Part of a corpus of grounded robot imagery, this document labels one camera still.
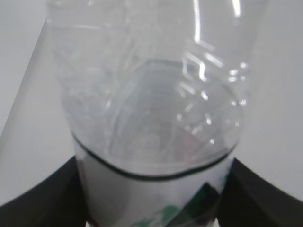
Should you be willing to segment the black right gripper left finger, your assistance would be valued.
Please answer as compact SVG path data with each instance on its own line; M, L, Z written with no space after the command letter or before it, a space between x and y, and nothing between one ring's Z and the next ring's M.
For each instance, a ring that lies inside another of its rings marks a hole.
M2 227L84 227L87 220L74 157L37 186L0 207Z

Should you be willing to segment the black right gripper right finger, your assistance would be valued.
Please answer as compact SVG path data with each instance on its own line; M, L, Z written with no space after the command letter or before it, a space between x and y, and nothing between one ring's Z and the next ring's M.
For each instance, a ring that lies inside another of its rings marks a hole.
M301 227L303 203L235 159L217 219L221 227Z

